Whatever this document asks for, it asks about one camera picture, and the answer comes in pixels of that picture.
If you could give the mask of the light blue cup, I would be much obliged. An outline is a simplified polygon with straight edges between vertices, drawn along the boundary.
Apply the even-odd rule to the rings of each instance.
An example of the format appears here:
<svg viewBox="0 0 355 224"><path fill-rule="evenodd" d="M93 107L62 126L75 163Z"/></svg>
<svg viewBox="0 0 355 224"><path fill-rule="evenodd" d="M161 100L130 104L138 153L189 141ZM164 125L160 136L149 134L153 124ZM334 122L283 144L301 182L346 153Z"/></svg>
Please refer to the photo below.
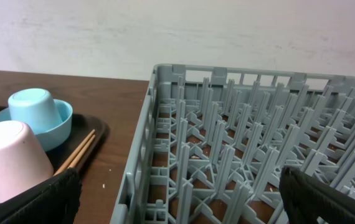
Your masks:
<svg viewBox="0 0 355 224"><path fill-rule="evenodd" d="M11 119L28 124L34 134L44 133L62 123L52 95L42 88L13 93L8 106Z"/></svg>

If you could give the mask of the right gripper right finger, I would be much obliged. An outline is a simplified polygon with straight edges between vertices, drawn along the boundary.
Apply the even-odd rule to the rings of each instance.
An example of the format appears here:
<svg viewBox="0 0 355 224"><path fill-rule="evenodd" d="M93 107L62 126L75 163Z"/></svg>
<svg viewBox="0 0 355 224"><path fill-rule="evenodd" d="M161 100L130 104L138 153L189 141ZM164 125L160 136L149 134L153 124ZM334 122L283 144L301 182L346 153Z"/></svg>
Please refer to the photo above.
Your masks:
<svg viewBox="0 0 355 224"><path fill-rule="evenodd" d="M328 223L355 223L355 199L296 167L282 168L279 191L291 224L314 224L319 217Z"/></svg>

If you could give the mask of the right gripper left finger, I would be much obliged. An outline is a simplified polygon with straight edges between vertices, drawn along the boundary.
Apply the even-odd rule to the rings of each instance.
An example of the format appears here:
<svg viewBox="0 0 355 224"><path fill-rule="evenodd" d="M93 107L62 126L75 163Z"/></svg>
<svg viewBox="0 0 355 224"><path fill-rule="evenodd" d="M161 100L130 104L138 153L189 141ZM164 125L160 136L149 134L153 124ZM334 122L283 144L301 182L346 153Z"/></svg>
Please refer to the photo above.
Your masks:
<svg viewBox="0 0 355 224"><path fill-rule="evenodd" d="M82 181L74 168L0 203L0 223L73 223Z"/></svg>

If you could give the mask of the pale pink cup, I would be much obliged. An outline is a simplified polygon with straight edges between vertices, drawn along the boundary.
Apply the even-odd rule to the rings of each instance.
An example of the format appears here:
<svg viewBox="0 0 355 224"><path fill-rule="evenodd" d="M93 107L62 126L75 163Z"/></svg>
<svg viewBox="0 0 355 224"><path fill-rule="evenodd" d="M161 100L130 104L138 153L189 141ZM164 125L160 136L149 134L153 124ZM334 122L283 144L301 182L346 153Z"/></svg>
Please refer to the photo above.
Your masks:
<svg viewBox="0 0 355 224"><path fill-rule="evenodd" d="M31 128L0 122L0 203L49 179L54 168Z"/></svg>

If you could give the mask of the light blue bowl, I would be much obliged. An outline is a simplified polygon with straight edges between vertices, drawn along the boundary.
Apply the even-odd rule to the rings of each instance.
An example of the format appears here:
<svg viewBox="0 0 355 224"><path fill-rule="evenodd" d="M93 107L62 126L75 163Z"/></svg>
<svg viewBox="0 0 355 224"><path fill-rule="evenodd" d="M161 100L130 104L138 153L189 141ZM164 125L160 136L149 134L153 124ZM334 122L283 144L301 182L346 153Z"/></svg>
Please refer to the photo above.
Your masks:
<svg viewBox="0 0 355 224"><path fill-rule="evenodd" d="M35 134L45 152L51 151L67 140L72 129L72 106L63 100L54 99L55 106L62 118L62 124L44 133Z"/></svg>

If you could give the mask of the grey dishwasher rack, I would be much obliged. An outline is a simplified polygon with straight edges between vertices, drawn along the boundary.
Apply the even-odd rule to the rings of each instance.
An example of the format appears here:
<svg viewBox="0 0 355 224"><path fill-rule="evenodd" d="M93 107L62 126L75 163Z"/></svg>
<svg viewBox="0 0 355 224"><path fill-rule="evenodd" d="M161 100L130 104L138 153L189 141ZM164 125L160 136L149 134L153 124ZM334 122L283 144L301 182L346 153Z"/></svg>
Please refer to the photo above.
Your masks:
<svg viewBox="0 0 355 224"><path fill-rule="evenodd" d="M355 77L159 64L112 223L286 223L293 166L355 199Z"/></svg>

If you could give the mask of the left wooden chopstick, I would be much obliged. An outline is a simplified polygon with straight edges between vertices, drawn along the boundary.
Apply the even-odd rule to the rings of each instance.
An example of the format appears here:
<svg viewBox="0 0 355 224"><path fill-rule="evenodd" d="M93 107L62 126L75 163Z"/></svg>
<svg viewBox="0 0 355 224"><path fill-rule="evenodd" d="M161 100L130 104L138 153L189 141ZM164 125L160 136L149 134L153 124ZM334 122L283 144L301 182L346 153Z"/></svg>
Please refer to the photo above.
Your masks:
<svg viewBox="0 0 355 224"><path fill-rule="evenodd" d="M79 150L82 148L82 146L85 144L85 142L93 135L95 134L95 130L93 129L85 138L84 140L78 145L78 147L69 155L67 160L59 167L59 169L55 172L54 176L57 174L63 172L64 170L68 169L69 164L72 162L72 160L75 158L75 156L78 154Z"/></svg>

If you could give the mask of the wooden chopstick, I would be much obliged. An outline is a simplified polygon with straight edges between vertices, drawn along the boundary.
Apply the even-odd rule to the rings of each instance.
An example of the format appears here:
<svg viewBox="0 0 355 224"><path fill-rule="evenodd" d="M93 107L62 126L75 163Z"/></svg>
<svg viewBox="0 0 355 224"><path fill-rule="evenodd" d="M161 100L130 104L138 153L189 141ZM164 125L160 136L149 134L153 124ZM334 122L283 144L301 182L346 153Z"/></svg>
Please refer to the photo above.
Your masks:
<svg viewBox="0 0 355 224"><path fill-rule="evenodd" d="M74 168L77 163L81 160L83 155L86 153L87 149L89 146L92 144L93 140L95 139L95 135L93 134L82 146L82 148L79 150L78 154L75 156L75 158L72 160L72 162L69 164L68 168Z"/></svg>
<svg viewBox="0 0 355 224"><path fill-rule="evenodd" d="M59 167L59 169L55 172L54 176L57 174L63 172L64 170L68 169L69 164L72 162L72 160L75 158L75 156L78 154L79 150L82 148L82 146L85 144L85 142L93 135L95 134L95 130L93 129L85 138L84 140L78 145L78 147L69 155L67 160Z"/></svg>

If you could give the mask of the right wooden chopstick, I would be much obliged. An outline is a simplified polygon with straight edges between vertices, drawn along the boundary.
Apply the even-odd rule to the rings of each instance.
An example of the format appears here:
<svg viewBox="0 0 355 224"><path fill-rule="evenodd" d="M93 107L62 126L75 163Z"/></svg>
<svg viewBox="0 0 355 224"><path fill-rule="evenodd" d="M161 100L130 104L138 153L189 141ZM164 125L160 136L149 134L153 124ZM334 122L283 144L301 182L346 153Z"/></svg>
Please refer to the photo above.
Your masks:
<svg viewBox="0 0 355 224"><path fill-rule="evenodd" d="M82 148L79 150L78 154L75 156L75 158L72 160L72 162L69 164L68 168L74 168L77 163L81 160L83 155L86 153L87 149L89 146L92 144L93 140L95 139L95 135L93 134L82 146Z"/></svg>

